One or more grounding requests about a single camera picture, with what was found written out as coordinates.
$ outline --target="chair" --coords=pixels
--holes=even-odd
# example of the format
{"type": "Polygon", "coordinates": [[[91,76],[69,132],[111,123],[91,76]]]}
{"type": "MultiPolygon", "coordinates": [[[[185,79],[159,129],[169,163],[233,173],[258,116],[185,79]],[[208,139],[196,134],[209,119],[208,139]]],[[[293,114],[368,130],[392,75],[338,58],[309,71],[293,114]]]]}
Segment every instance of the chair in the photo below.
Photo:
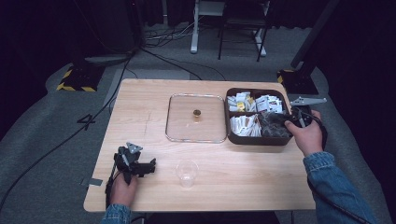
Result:
{"type": "Polygon", "coordinates": [[[267,12],[265,8],[268,5],[263,1],[258,0],[226,0],[224,4],[221,26],[219,29],[219,57],[221,57],[221,50],[223,42],[233,42],[233,43],[250,43],[255,45],[260,45],[259,54],[257,57],[257,62],[260,60],[262,48],[264,44],[264,39],[267,34],[270,24],[267,20],[267,13],[270,12],[271,4],[267,12]],[[252,30],[255,31],[254,38],[252,41],[241,41],[233,39],[224,39],[224,30],[252,30]],[[260,41],[261,30],[264,30],[263,37],[260,41]]]}

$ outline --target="hand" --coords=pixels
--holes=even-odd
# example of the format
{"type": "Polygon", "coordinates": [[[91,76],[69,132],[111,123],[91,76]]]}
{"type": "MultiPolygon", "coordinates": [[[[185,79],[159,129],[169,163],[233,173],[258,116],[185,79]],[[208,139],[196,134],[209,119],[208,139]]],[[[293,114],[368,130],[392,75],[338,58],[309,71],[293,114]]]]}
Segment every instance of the hand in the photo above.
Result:
{"type": "Polygon", "coordinates": [[[116,179],[111,189],[110,203],[124,204],[130,207],[134,200],[137,187],[137,176],[133,175],[131,178],[131,184],[128,185],[123,177],[123,174],[116,173],[116,179]]]}
{"type": "MultiPolygon", "coordinates": [[[[318,111],[312,110],[312,115],[320,119],[318,111]]],[[[297,147],[303,152],[304,156],[307,157],[315,152],[323,151],[322,133],[314,120],[305,128],[299,128],[289,120],[285,121],[285,126],[294,135],[297,147]]]]}

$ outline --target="person's left hand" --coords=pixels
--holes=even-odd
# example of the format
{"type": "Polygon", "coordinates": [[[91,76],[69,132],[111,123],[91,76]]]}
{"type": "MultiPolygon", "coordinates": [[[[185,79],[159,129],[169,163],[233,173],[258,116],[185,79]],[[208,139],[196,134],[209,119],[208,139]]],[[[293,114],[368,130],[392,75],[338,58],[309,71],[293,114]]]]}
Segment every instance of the person's left hand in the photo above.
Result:
{"type": "Polygon", "coordinates": [[[123,177],[123,174],[116,174],[116,179],[113,183],[113,188],[111,189],[111,204],[123,204],[127,207],[130,207],[132,201],[134,200],[134,196],[136,194],[137,187],[137,176],[131,176],[131,184],[128,185],[123,177]]]}

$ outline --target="dark background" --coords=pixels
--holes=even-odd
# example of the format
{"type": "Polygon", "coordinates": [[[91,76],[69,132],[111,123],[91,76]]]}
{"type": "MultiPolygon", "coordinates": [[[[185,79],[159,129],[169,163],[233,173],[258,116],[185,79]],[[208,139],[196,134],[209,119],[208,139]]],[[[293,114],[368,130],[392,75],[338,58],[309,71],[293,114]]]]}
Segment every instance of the dark background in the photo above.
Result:
{"type": "MultiPolygon", "coordinates": [[[[89,2],[78,1],[78,5],[91,27],[73,1],[56,2],[55,5],[44,0],[1,3],[0,139],[24,111],[47,94],[45,83],[53,72],[81,57],[110,53],[92,34],[92,31],[100,34],[101,27],[97,26],[89,2]]],[[[191,20],[192,15],[186,14],[193,7],[191,2],[186,1],[183,6],[175,1],[167,2],[172,24],[191,20]]],[[[163,8],[159,4],[157,0],[143,5],[143,21],[163,22],[162,15],[159,16],[163,8]]],[[[395,12],[393,0],[340,1],[304,57],[304,63],[316,66],[328,79],[329,94],[381,183],[393,220],[396,219],[393,166],[396,106],[392,104],[396,100],[395,12]]],[[[296,16],[284,11],[278,15],[277,25],[303,27],[304,24],[290,24],[297,21],[296,16]]],[[[315,17],[309,20],[306,16],[305,22],[312,23],[315,17]]],[[[129,35],[135,35],[134,28],[131,30],[129,35]]]]}

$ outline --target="clear plastic tray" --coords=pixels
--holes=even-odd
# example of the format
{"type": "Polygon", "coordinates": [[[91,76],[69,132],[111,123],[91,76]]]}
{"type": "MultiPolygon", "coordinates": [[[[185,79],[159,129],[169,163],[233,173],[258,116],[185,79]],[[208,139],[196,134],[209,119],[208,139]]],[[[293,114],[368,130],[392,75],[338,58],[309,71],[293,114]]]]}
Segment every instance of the clear plastic tray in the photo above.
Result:
{"type": "Polygon", "coordinates": [[[172,95],[165,134],[174,142],[224,142],[227,138],[224,99],[191,93],[172,95]]]}

